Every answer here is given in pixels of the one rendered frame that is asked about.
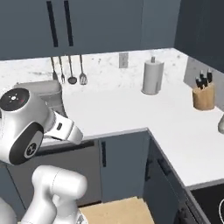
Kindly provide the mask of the hanging metal spatula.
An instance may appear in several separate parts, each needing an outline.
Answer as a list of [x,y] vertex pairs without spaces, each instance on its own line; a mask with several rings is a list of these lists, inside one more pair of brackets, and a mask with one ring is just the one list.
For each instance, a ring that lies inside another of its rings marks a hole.
[[[80,70],[81,71],[83,70],[82,56],[80,56]],[[84,74],[83,71],[80,73],[80,84],[81,85],[87,85],[88,84],[88,78]]]

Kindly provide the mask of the dark blue lower side cupboard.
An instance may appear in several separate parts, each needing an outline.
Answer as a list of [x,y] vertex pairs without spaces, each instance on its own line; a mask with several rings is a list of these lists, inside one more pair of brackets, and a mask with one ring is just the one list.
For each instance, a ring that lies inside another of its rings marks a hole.
[[165,176],[158,165],[159,158],[165,160],[156,141],[151,138],[145,167],[143,200],[155,224],[188,224],[186,209],[181,205],[182,187],[175,189],[170,181],[172,169]]

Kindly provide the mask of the white paper towel roll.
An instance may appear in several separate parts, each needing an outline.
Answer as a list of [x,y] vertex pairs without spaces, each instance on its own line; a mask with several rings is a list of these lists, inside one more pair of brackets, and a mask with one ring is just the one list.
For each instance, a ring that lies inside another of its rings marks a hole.
[[155,56],[144,62],[142,92],[146,95],[156,95],[162,86],[164,62],[156,60]]

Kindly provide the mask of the dark blue side wall cupboard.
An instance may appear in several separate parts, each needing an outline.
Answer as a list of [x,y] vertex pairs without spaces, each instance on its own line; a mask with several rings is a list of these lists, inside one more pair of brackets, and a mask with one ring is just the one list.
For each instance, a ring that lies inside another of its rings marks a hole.
[[181,0],[174,46],[224,73],[224,0]]

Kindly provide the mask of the grey wall socket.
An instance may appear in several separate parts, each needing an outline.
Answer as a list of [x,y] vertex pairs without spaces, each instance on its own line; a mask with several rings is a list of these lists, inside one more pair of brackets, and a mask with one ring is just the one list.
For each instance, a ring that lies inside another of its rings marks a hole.
[[119,67],[127,68],[129,64],[129,54],[127,52],[119,53]]

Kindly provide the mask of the dark blue corner cupboard panel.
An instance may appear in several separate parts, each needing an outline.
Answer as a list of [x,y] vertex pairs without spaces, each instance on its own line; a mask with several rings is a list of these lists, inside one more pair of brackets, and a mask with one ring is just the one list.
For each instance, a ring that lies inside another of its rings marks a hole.
[[143,0],[143,49],[173,48],[181,0]]

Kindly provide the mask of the grey dishwasher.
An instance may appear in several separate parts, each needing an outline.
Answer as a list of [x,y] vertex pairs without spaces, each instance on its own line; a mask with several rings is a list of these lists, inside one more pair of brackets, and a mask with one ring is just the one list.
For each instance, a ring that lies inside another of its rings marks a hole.
[[51,221],[58,204],[75,211],[78,206],[102,200],[99,149],[94,144],[82,150],[36,156],[8,167],[25,205],[26,221]]

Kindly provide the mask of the dark blue upper cupboard door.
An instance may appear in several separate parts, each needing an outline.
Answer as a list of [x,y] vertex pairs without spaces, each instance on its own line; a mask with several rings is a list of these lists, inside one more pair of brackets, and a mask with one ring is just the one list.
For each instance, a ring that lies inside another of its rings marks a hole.
[[0,60],[57,56],[46,1],[0,0]]
[[68,0],[73,31],[69,54],[137,50],[143,0]]

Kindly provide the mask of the hanging metal fork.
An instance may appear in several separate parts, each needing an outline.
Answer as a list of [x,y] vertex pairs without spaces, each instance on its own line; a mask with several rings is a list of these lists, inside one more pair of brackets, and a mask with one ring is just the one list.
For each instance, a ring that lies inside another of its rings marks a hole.
[[59,65],[60,65],[60,71],[61,71],[61,81],[62,81],[62,84],[64,84],[65,83],[65,75],[63,73],[62,59],[60,56],[59,56]]

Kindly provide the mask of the dark blue cupboard door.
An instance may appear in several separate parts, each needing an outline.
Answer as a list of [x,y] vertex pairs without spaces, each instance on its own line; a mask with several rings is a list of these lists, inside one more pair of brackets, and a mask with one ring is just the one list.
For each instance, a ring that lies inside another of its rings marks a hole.
[[137,50],[143,0],[68,0],[73,31],[69,54]]
[[[147,131],[141,131],[99,140],[103,202],[142,197],[149,138]],[[106,142],[106,167],[102,166],[102,142]]]
[[57,56],[46,1],[0,0],[0,60]]

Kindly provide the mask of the dark blue lower cupboard door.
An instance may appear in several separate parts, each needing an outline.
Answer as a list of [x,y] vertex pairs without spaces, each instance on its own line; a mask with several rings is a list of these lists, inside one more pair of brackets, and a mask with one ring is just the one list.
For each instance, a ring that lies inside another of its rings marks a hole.
[[[141,131],[99,140],[103,202],[142,197],[149,138],[147,131]],[[106,142],[106,167],[102,166],[102,142]]]

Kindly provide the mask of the wooden knife block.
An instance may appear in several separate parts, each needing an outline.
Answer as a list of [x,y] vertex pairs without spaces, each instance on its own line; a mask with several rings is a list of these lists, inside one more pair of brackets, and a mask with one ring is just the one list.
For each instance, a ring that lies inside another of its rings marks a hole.
[[196,87],[192,90],[192,104],[197,110],[214,109],[215,87],[213,73],[208,69],[206,76],[200,71],[199,78],[195,79]]

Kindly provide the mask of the grey rounded object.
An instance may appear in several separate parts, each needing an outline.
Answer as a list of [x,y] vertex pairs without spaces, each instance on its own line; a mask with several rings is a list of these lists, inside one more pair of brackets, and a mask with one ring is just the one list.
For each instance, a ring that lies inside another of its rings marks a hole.
[[218,131],[221,134],[224,134],[224,115],[222,116],[222,118],[220,119],[220,121],[218,123]]

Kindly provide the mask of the hanging metal ladle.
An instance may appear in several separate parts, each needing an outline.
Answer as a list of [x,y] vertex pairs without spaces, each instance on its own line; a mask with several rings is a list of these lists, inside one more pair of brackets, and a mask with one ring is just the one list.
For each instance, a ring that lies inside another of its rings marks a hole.
[[77,82],[77,78],[73,75],[72,60],[70,55],[68,55],[68,62],[70,68],[70,77],[67,80],[70,84],[74,85]]

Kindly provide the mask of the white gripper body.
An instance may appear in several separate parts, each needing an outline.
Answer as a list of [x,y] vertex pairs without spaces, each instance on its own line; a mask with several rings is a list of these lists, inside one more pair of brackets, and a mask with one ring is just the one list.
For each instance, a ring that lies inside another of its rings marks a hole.
[[83,133],[81,130],[74,124],[73,121],[69,122],[69,134],[67,140],[74,144],[80,144],[83,138]]

